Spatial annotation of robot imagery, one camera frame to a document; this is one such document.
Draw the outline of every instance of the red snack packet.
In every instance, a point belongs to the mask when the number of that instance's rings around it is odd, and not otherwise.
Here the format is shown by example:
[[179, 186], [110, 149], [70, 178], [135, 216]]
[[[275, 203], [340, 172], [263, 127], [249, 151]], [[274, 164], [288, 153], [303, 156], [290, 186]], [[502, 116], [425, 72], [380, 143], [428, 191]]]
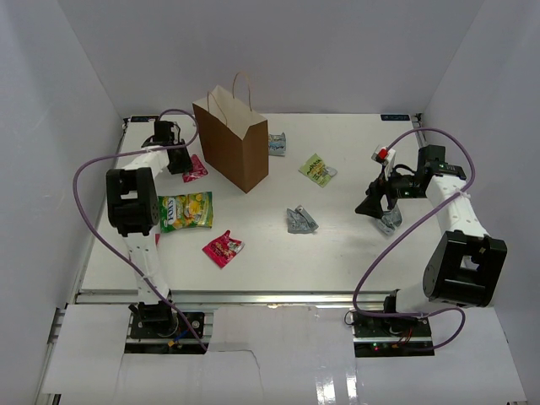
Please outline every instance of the red snack packet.
[[244, 247], [244, 242], [229, 238], [229, 235], [230, 230], [219, 238], [212, 240], [202, 249], [208, 257], [215, 261], [219, 268], [225, 267]]
[[199, 157], [194, 154], [192, 155], [192, 163], [193, 163], [193, 170], [189, 173], [182, 174], [182, 179], [184, 179], [185, 183], [189, 183], [190, 181], [194, 181], [196, 179], [200, 179], [201, 177], [204, 177], [208, 174], [208, 171], [203, 165], [203, 162], [199, 159]]

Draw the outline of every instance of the yellow and green snack bag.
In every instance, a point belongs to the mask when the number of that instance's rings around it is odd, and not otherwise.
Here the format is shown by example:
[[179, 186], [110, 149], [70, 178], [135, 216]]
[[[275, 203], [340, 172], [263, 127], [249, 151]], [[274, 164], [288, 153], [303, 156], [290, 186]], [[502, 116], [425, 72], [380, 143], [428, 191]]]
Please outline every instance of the yellow and green snack bag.
[[337, 174], [337, 171], [326, 166], [319, 155], [314, 154], [300, 167], [300, 173], [312, 179], [319, 186], [324, 187]]
[[212, 193], [159, 197], [159, 223], [166, 234], [181, 228], [212, 228]]

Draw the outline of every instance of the paper bag handle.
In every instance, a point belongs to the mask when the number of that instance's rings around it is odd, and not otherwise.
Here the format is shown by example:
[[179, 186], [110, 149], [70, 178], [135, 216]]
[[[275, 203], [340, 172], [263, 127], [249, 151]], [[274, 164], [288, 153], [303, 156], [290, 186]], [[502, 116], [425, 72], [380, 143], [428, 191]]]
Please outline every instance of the paper bag handle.
[[244, 72], [238, 72], [236, 75], [235, 75], [235, 79], [233, 80], [233, 99], [235, 97], [235, 84], [236, 84], [236, 79], [238, 78], [238, 75], [241, 74], [242, 76], [244, 76], [246, 78], [246, 82], [247, 82], [247, 99], [248, 99], [248, 102], [249, 102], [249, 105], [250, 105], [250, 111], [253, 111], [253, 109], [251, 108], [251, 86], [250, 86], [250, 77], [247, 75], [247, 73], [244, 73]]
[[213, 96], [213, 94], [212, 94], [211, 91], [207, 91], [207, 92], [206, 92], [206, 107], [208, 108], [208, 112], [210, 112], [210, 96], [212, 96], [213, 100], [215, 101], [216, 105], [218, 106], [219, 110], [221, 111], [221, 114], [223, 114], [223, 117], [224, 117], [224, 119], [225, 119], [225, 126], [228, 127], [228, 126], [229, 126], [229, 123], [227, 122], [227, 116], [225, 115], [225, 113], [223, 112], [223, 110], [221, 109], [221, 107], [219, 106], [218, 101], [217, 101], [216, 98]]

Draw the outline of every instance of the green snack packet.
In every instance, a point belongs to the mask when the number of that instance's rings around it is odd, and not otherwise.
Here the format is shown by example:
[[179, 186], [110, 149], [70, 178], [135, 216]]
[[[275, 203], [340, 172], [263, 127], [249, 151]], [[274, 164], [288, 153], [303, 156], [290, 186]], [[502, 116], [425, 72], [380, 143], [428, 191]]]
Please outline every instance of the green snack packet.
[[311, 156], [307, 162], [300, 167], [300, 173], [309, 177], [321, 187], [324, 187], [332, 179], [328, 174], [327, 166], [318, 154]]
[[181, 228], [212, 228], [212, 193], [159, 197], [159, 223], [166, 234]]

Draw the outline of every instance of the red cap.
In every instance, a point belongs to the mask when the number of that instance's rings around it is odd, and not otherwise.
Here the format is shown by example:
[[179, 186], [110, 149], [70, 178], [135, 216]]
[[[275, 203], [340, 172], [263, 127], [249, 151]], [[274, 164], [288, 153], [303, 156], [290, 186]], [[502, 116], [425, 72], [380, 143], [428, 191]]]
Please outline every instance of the red cap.
[[388, 156], [388, 151], [386, 149], [381, 149], [378, 153], [378, 156], [381, 158], [381, 159], [384, 159], [386, 156]]

